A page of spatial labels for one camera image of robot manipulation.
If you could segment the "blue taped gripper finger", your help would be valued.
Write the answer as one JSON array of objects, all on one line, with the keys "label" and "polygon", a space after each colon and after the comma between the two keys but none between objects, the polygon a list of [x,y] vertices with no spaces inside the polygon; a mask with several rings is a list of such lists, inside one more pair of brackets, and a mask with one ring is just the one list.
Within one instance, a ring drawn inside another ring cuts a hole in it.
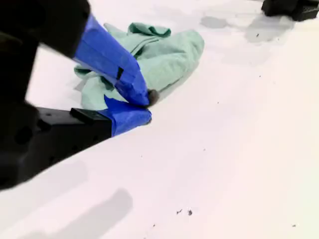
[{"label": "blue taped gripper finger", "polygon": [[104,110],[39,109],[37,157],[59,162],[101,141],[148,124],[151,112],[108,97]]},{"label": "blue taped gripper finger", "polygon": [[135,57],[94,17],[86,0],[41,1],[41,42],[111,82],[129,103],[149,107],[159,94],[148,89]]}]

